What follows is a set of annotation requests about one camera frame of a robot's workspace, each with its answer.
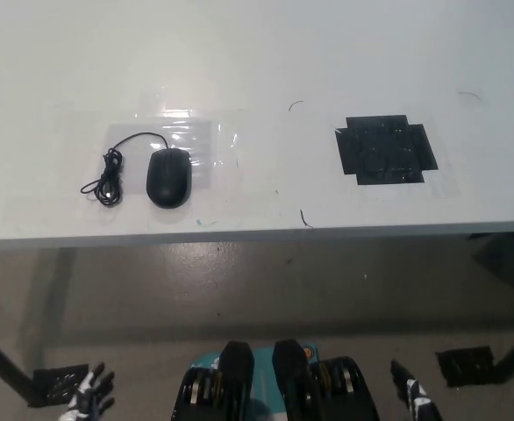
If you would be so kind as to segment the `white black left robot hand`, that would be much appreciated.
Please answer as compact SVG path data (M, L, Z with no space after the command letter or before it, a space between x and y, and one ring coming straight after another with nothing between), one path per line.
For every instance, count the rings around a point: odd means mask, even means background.
M111 408L115 399L111 395L115 373L105 372L105 364L100 362L91 369L70 399L68 408L59 421L97 421Z

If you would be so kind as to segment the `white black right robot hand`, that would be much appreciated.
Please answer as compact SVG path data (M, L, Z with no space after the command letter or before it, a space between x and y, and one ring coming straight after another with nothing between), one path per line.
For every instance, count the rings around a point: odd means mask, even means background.
M405 403L411 421L442 421L435 402L427 395L419 380L399 361L392 360L390 373L397 395Z

